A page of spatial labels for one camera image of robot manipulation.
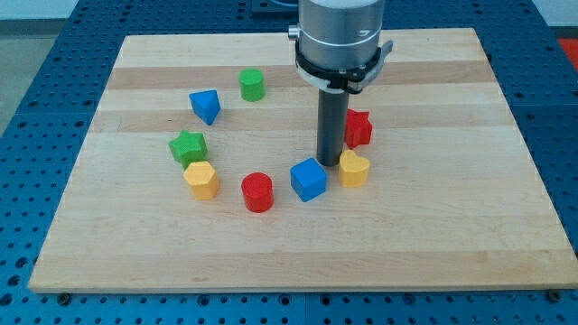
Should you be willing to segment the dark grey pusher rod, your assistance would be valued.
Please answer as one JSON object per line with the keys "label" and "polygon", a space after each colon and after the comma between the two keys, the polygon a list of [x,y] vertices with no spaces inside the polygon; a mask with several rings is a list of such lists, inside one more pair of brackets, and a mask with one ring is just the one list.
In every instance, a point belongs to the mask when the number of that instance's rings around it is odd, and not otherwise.
{"label": "dark grey pusher rod", "polygon": [[339,163],[346,128],[349,94],[319,91],[316,157],[320,164]]}

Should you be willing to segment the black white tool clamp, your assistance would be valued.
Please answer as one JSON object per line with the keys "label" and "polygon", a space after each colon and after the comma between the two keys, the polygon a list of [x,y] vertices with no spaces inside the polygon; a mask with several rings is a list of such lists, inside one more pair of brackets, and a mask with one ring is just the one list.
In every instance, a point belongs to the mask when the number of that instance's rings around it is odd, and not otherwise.
{"label": "black white tool clamp", "polygon": [[330,94],[348,93],[357,95],[379,75],[387,55],[393,50],[394,42],[387,41],[377,47],[371,59],[350,70],[327,70],[308,61],[295,42],[295,66],[298,74],[310,85]]}

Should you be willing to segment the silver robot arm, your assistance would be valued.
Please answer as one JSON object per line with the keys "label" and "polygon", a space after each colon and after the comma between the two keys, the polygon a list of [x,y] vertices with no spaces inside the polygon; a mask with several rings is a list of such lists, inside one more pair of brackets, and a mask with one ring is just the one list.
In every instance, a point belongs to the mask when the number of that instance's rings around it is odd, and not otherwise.
{"label": "silver robot arm", "polygon": [[381,42],[384,0],[300,0],[289,28],[298,74],[319,90],[316,159],[339,163],[351,95],[383,69],[392,41]]}

